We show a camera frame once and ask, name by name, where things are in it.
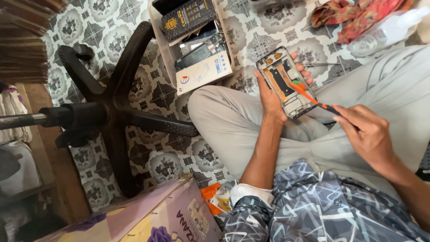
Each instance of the knee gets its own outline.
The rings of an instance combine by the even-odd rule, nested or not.
[[[188,113],[191,120],[206,116],[210,102],[214,100],[212,96],[216,95],[218,86],[208,85],[201,87],[191,94],[188,100]]]

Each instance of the floral tile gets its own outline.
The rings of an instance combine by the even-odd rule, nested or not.
[[[253,13],[247,0],[217,0],[220,18],[232,48],[235,74],[222,85],[258,96],[253,75],[255,62],[279,46],[299,52],[304,63],[336,62],[340,65],[313,67],[314,86],[322,86],[351,70],[405,45],[401,42],[371,57],[356,58],[346,45],[336,43],[341,25],[312,28],[310,13],[319,1],[293,0],[284,5]],[[147,1],[74,0],[64,13],[51,18],[50,30],[43,37],[49,58],[46,84],[54,106],[85,102],[80,91],[59,60],[59,46],[84,43],[94,51],[87,69],[102,86],[109,82],[128,40],[141,21],[149,20]],[[190,121],[188,99],[191,93],[177,96],[157,42],[151,41],[140,60],[129,101],[133,108],[164,117]],[[183,172],[191,172],[201,188],[216,182],[227,188],[234,185],[219,157],[202,137],[178,135],[126,127],[129,158],[135,179],[144,188]],[[103,140],[95,133],[89,143],[71,148],[88,201],[94,211],[124,199],[118,189]],[[215,217],[219,224],[223,215]]]

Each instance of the phone display assembly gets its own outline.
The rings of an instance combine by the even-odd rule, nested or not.
[[[223,50],[228,50],[225,38],[222,34],[215,34],[212,38],[176,60],[175,69],[180,71]]]
[[[305,93],[316,99],[303,76],[297,71],[295,63],[285,47],[281,46],[261,58],[257,61],[256,66],[268,86],[281,100],[282,108],[288,119],[296,119],[316,107],[316,104],[307,97],[294,91],[291,83],[304,87]]]

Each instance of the blue and white patterned shirt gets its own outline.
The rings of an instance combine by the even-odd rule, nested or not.
[[[303,159],[275,175],[273,196],[237,187],[224,242],[430,241],[403,203],[355,179],[315,173]]]

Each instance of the plastic bottle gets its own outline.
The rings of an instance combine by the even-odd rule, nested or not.
[[[389,14],[349,44],[351,53],[357,57],[368,56],[406,39],[415,32],[421,19],[429,13],[429,7],[423,6]]]

